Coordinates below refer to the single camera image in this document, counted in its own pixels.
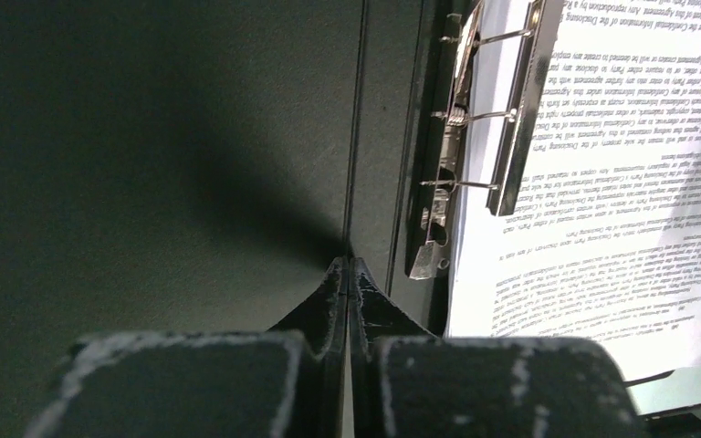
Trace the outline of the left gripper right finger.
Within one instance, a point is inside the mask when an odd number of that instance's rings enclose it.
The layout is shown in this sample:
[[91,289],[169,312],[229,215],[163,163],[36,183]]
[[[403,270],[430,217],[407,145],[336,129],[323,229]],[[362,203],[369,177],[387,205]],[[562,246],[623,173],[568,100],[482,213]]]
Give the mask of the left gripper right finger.
[[359,437],[644,437],[617,366],[578,338],[435,336],[349,266]]

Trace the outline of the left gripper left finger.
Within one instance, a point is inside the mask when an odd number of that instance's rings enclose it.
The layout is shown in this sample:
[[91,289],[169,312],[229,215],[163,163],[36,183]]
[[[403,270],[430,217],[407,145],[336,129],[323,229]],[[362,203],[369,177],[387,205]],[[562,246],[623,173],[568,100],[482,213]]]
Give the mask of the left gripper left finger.
[[349,262],[258,332],[78,339],[28,437],[338,437]]

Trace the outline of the printed white paper sheets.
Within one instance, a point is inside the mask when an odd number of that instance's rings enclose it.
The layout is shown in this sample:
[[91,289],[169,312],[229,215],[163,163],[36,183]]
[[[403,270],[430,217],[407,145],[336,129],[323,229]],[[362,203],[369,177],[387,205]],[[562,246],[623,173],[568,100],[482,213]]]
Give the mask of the printed white paper sheets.
[[515,211],[462,194],[445,333],[701,365],[701,1],[568,1]]

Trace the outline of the red and black folder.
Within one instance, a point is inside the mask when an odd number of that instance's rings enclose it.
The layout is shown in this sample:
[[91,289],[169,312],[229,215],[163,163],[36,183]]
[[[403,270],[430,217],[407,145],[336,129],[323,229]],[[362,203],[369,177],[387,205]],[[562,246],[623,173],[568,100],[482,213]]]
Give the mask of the red and black folder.
[[258,331],[404,272],[423,1],[0,1],[0,437],[87,334]]

